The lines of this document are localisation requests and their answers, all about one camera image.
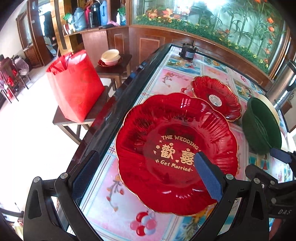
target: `glass mural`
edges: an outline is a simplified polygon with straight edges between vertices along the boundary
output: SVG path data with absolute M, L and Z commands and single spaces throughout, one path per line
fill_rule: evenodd
M 215 41 L 265 73 L 277 58 L 284 21 L 267 0 L 134 0 L 133 24 L 177 29 Z

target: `patterned tablecloth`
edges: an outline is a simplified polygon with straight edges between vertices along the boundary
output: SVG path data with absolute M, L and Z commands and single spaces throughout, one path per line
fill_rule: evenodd
M 242 114 L 246 110 L 247 101 L 250 97 L 257 96 L 258 93 L 264 94 L 258 86 L 236 71 L 198 54 L 195 54 L 193 62 L 189 63 L 180 59 L 178 55 L 180 51 L 181 49 L 177 47 L 170 49 L 135 102 L 135 105 L 143 103 L 149 96 L 155 94 L 180 92 L 193 97 L 190 81 L 199 75 L 219 79 L 228 85 L 239 97 Z M 279 116 L 281 120 L 280 130 L 286 137 L 287 130 L 280 112 Z M 230 123 L 230 128 L 239 146 L 237 152 L 239 167 L 235 176 L 237 179 L 247 179 L 244 170 L 247 165 L 252 163 L 274 176 L 279 182 L 292 180 L 292 171 L 289 165 L 271 157 L 269 154 L 259 156 L 251 152 L 242 131 L 241 119 Z M 153 213 L 153 211 L 145 207 L 120 181 L 114 141 L 97 169 L 80 205 L 90 224 L 104 240 L 189 240 L 204 223 L 214 206 L 208 206 L 192 217 L 155 213 L 157 221 L 155 233 L 138 236 L 136 231 L 130 228 L 130 223 L 136 219 L 138 213 L 146 211 Z M 238 199 L 234 203 L 220 233 L 229 229 L 239 202 Z

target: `blue kettle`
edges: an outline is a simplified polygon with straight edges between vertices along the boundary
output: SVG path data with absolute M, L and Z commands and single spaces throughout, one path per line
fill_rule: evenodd
M 101 24 L 106 25 L 108 22 L 107 2 L 106 1 L 104 1 L 100 6 L 100 13 L 101 13 Z
M 76 31 L 81 31 L 87 28 L 84 10 L 81 7 L 76 8 L 74 12 L 74 28 Z

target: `red shopping bag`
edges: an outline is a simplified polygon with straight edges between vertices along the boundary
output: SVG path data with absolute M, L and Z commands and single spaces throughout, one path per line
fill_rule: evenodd
M 64 116 L 83 123 L 86 115 L 104 91 L 85 50 L 66 54 L 47 69 L 47 76 L 55 99 Z

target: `silver cylinder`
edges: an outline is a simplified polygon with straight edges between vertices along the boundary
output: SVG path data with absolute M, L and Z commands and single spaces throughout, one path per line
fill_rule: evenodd
M 292 80 L 296 75 L 296 63 L 289 60 L 281 70 L 272 87 L 267 91 L 265 96 L 272 103 L 276 111 L 279 111 L 284 103 L 288 100 L 296 87 L 296 81 Z

